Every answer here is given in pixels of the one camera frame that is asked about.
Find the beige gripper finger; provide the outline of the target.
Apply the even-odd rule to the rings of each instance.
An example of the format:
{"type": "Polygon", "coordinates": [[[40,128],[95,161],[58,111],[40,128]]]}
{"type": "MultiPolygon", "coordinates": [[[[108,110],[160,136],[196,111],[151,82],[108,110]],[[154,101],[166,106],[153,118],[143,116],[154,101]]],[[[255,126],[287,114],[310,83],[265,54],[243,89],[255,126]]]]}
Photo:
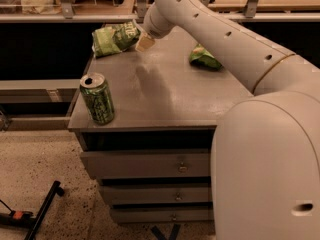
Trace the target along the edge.
{"type": "Polygon", "coordinates": [[[135,45],[135,50],[145,52],[155,44],[155,40],[146,33],[142,33],[135,45]]]}

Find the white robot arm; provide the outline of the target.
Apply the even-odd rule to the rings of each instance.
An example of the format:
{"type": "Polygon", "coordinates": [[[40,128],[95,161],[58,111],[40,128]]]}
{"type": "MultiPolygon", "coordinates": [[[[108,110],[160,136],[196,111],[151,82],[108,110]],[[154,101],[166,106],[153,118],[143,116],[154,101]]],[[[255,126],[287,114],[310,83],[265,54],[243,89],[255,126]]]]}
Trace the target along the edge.
{"type": "Polygon", "coordinates": [[[219,121],[211,151],[217,240],[320,240],[320,71],[208,9],[154,0],[143,28],[179,26],[251,93],[219,121]]]}

